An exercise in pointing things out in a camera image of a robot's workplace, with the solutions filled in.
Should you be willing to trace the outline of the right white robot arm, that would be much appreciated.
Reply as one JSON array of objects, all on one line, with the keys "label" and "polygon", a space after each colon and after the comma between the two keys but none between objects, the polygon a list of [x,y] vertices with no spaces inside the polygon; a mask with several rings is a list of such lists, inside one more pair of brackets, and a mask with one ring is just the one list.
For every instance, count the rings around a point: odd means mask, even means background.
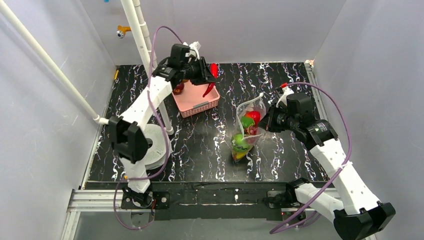
[{"label": "right white robot arm", "polygon": [[324,168],[338,198],[305,178],[287,183],[285,197],[291,203],[302,204],[303,208],[311,207],[316,214],[328,219],[341,239],[369,240],[395,216],[393,205],[381,202],[347,159],[331,124],[316,118],[312,99],[305,93],[282,93],[259,126],[272,133],[293,132]]}]

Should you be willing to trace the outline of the clear polka dot zip bag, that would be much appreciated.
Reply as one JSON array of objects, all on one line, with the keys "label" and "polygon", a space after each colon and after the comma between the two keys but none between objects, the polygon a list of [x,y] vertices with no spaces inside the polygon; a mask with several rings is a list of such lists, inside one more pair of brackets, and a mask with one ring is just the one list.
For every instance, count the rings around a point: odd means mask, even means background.
[{"label": "clear polka dot zip bag", "polygon": [[259,127],[259,122],[266,114],[263,97],[261,92],[236,107],[235,129],[230,140],[232,159],[236,163],[249,153],[265,133]]}]

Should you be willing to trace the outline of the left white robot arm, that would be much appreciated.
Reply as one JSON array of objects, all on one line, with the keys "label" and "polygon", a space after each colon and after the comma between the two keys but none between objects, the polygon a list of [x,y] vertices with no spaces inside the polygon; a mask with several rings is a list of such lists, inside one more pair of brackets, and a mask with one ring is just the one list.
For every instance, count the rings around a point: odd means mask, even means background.
[{"label": "left white robot arm", "polygon": [[201,45],[176,43],[170,56],[163,59],[149,78],[147,87],[119,116],[108,120],[109,139],[114,153],[124,167],[127,186],[123,187],[123,200],[137,207],[147,207],[154,202],[148,193],[151,176],[148,171],[163,169],[172,153],[169,136],[173,129],[164,122],[150,124],[151,117],[164,109],[164,100],[173,94],[178,85],[190,83],[202,99],[211,96],[216,78],[200,56]]}]

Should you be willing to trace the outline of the purple toy grapes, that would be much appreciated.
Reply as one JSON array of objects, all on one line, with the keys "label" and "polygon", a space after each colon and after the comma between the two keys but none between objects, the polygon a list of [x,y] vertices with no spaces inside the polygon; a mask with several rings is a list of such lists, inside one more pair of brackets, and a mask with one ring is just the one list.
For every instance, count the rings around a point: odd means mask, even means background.
[{"label": "purple toy grapes", "polygon": [[245,129],[245,135],[247,137],[256,136],[258,134],[258,127],[251,125]]}]

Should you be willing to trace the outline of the green toy watermelon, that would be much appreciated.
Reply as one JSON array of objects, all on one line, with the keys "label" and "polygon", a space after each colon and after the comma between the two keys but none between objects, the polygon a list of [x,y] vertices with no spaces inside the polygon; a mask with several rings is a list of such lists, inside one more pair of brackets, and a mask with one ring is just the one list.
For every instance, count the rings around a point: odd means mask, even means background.
[{"label": "green toy watermelon", "polygon": [[244,140],[241,133],[236,133],[231,138],[231,148],[234,152],[243,153],[248,151],[251,146]]}]

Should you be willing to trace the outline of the yellow toy bananas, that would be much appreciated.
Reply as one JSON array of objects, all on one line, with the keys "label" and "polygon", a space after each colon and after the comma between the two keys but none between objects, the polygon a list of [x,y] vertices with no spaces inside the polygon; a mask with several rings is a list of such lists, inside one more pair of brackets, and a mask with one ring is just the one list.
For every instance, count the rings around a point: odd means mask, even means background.
[{"label": "yellow toy bananas", "polygon": [[241,160],[242,158],[244,158],[247,155],[247,153],[248,153],[248,151],[247,152],[233,152],[232,158],[233,158],[234,161],[237,162],[237,161]]}]

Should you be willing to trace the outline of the green toy vegetable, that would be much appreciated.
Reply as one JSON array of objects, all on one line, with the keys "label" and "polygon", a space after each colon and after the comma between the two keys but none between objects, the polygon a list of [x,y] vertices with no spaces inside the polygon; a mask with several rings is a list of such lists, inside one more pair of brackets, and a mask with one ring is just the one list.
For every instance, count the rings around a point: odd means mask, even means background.
[{"label": "green toy vegetable", "polygon": [[242,126],[242,129],[243,130],[246,130],[246,129],[248,129],[251,126],[255,126],[256,125],[254,119],[251,118],[251,117],[248,117],[248,116],[242,116],[240,118],[240,123],[241,123],[241,126]]}]

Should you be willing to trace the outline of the red toy pepper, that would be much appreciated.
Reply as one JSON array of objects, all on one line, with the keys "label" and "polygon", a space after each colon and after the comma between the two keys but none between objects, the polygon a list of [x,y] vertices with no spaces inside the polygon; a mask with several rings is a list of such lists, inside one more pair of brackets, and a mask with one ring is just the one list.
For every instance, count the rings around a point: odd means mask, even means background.
[{"label": "red toy pepper", "polygon": [[261,113],[259,111],[256,111],[256,110],[247,111],[245,116],[252,118],[255,125],[257,125],[261,120]]}]

